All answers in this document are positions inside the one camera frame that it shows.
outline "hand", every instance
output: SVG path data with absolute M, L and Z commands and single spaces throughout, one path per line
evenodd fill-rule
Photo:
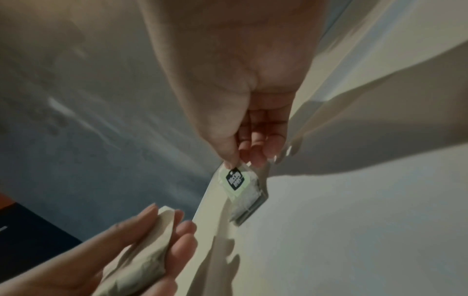
M 281 152 L 326 0 L 139 0 L 156 56 L 226 166 Z
M 89 296 L 101 281 L 101 271 L 128 245 L 145 236 L 157 219 L 151 205 L 125 222 L 82 243 L 38 267 L 0 285 L 1 296 Z M 166 255 L 166 275 L 143 296 L 172 296 L 175 278 L 193 256 L 197 242 L 196 226 L 191 221 L 178 225 L 183 212 L 176 210 L 174 232 Z

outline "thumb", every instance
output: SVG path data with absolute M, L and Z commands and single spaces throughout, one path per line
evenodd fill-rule
M 233 169 L 239 164 L 239 149 L 235 136 L 223 139 L 210 139 L 208 142 L 224 160 L 224 165 L 228 169 Z
M 158 208 L 152 204 L 138 216 L 118 223 L 78 247 L 31 270 L 34 278 L 53 278 L 61 285 L 89 281 L 127 246 L 142 239 L 154 226 Z

